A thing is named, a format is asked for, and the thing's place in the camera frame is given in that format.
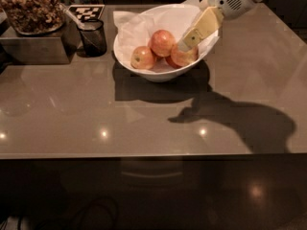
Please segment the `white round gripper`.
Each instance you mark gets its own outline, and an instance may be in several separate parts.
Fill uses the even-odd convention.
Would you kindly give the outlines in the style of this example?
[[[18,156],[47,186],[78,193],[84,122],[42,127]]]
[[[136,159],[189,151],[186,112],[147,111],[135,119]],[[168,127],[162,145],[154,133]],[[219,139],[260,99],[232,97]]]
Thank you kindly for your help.
[[[224,18],[236,19],[254,6],[254,0],[201,0],[202,12],[178,41],[178,48],[182,52],[190,51],[219,30]]]

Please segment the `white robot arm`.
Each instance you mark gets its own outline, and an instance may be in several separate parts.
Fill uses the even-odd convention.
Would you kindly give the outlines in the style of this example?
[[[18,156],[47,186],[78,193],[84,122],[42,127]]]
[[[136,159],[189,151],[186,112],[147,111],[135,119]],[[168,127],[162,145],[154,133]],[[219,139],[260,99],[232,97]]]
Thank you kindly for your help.
[[[249,12],[263,0],[201,0],[199,14],[178,42],[180,51],[198,46],[218,29],[226,19],[235,19]]]

